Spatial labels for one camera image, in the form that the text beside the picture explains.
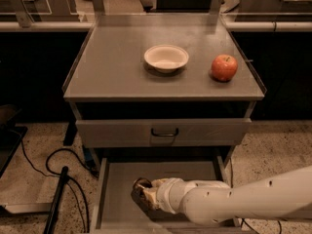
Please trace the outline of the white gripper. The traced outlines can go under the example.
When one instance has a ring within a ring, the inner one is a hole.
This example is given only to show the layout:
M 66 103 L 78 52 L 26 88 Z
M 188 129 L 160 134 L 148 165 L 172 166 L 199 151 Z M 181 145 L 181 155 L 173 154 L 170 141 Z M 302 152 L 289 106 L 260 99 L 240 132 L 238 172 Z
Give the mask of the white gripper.
M 192 189 L 204 186 L 205 180 L 184 181 L 181 178 L 159 178 L 151 181 L 152 187 L 144 188 L 143 196 L 147 207 L 153 211 L 158 209 L 178 214 L 182 198 Z

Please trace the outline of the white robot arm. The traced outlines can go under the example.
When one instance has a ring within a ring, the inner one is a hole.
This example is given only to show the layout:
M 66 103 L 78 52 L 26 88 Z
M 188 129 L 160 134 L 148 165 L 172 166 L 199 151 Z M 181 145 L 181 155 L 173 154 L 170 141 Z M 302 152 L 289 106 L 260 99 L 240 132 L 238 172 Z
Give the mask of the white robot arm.
M 234 188 L 217 180 L 161 178 L 141 193 L 150 209 L 183 214 L 200 225 L 234 217 L 312 220 L 311 166 Z

